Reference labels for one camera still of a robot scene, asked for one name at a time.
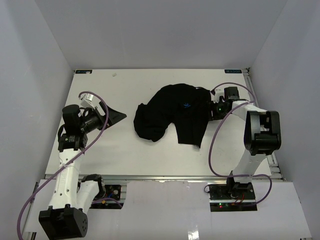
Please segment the black t-shirt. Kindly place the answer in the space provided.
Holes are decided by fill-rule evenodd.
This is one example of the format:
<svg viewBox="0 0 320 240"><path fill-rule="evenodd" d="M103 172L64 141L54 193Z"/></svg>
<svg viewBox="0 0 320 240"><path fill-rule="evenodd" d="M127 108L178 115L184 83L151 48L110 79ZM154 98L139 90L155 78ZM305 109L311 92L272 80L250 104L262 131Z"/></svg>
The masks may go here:
<svg viewBox="0 0 320 240"><path fill-rule="evenodd" d="M211 93L185 83L162 87L147 104L138 105L133 120L137 135L159 141L174 124L179 144L201 147L209 122Z"/></svg>

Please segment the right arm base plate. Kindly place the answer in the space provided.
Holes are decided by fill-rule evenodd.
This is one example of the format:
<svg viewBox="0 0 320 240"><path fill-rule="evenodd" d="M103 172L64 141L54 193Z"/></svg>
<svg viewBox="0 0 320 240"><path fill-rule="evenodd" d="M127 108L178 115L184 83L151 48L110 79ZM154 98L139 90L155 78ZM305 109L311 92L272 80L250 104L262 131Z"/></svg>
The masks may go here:
<svg viewBox="0 0 320 240"><path fill-rule="evenodd" d="M247 189L228 189L226 184L208 184L204 192L209 196L211 213L255 212L258 210L252 185Z"/></svg>

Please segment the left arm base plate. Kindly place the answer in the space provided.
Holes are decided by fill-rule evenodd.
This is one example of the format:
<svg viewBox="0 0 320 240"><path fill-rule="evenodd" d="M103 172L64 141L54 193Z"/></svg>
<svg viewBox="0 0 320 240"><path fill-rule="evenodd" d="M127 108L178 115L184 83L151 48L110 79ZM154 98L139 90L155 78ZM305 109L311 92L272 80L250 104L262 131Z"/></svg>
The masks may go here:
<svg viewBox="0 0 320 240"><path fill-rule="evenodd" d="M120 210L123 206L121 202L122 186L120 184L106 184L105 195L103 198L112 200L101 200L98 203L93 204L91 209L104 209L104 210Z"/></svg>

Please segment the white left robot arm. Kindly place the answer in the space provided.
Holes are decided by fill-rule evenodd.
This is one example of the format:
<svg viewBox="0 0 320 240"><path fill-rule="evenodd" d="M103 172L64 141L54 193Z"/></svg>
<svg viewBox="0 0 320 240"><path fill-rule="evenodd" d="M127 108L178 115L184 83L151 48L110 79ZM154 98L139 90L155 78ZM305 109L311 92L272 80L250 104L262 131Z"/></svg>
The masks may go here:
<svg viewBox="0 0 320 240"><path fill-rule="evenodd" d="M126 118L126 114L99 103L104 111L82 102L62 109L64 124L58 131L59 170L52 198L46 210L39 213L38 220L50 240L83 238L88 231L87 212L92 202L103 198L106 189L99 174L79 179L80 158L88 142L88 133L104 127L109 128Z"/></svg>

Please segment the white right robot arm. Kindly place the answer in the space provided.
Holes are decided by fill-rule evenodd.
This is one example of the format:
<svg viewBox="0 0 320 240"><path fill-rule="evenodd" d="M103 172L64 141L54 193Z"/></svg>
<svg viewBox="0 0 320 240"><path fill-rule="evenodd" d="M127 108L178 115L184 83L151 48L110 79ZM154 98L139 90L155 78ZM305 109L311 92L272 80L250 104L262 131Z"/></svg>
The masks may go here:
<svg viewBox="0 0 320 240"><path fill-rule="evenodd" d="M256 170L282 144L279 113L241 98L239 87L240 84L231 82L225 83L224 89L216 86L211 90L214 99L208 107L211 121L219 120L223 124L230 115L235 115L245 122L244 153L230 174L224 175L227 193L234 199L243 198L251 190L253 178L265 176L256 174Z"/></svg>

